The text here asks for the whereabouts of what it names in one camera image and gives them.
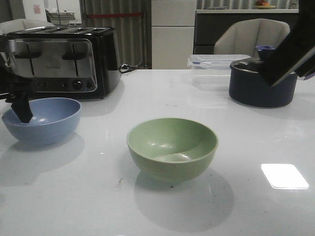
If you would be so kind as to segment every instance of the gray chair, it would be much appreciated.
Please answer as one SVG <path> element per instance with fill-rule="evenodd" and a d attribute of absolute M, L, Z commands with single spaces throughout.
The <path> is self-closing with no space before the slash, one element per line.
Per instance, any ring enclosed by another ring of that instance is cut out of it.
<path fill-rule="evenodd" d="M 216 42 L 214 54 L 245 54 L 257 58 L 257 45 L 275 48 L 290 33 L 290 27 L 282 21 L 253 19 L 233 24 Z"/>
<path fill-rule="evenodd" d="M 35 21 L 27 19 L 17 19 L 0 23 L 0 34 L 10 33 L 19 30 L 27 30 L 41 26 L 55 26 L 47 21 Z"/>

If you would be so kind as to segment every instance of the pot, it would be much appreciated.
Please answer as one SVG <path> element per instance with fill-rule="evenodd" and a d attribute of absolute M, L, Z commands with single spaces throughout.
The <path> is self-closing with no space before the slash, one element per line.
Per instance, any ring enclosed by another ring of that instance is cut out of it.
<path fill-rule="evenodd" d="M 269 86 L 258 73 L 263 61 L 248 58 L 231 63 L 230 97 L 242 104 L 275 108 L 293 100 L 297 75 L 292 72 L 275 86 Z"/>

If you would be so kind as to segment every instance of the plastic food container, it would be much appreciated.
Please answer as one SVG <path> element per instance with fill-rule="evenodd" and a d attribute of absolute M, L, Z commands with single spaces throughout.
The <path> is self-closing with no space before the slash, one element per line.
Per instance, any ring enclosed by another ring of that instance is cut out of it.
<path fill-rule="evenodd" d="M 201 90 L 228 91 L 230 65 L 235 60 L 250 58 L 248 55 L 191 55 L 192 84 Z"/>

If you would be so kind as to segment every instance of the toaster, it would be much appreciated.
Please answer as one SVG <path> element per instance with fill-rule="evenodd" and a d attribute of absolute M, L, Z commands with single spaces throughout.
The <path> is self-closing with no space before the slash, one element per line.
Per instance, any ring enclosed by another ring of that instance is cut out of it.
<path fill-rule="evenodd" d="M 38 27 L 1 41 L 12 73 L 36 81 L 35 97 L 104 98 L 121 78 L 111 27 Z"/>

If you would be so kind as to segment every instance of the countertop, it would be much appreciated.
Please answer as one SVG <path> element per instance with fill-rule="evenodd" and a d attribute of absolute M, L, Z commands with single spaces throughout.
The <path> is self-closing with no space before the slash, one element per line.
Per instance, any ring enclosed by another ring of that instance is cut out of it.
<path fill-rule="evenodd" d="M 229 14 L 229 13 L 298 13 L 298 9 L 228 9 L 228 10 L 196 10 L 197 14 Z"/>
<path fill-rule="evenodd" d="M 44 147 L 18 142 L 1 122 L 0 235 L 313 236 L 315 79 L 298 81 L 293 101 L 276 109 L 232 101 L 228 81 L 202 84 L 190 70 L 125 74 L 107 98 L 81 101 L 69 138 Z M 0 102 L 1 113 L 8 107 Z M 134 164 L 128 131 L 163 117 L 218 135 L 199 177 L 170 185 Z M 275 189 L 262 164 L 294 165 L 309 187 Z"/>

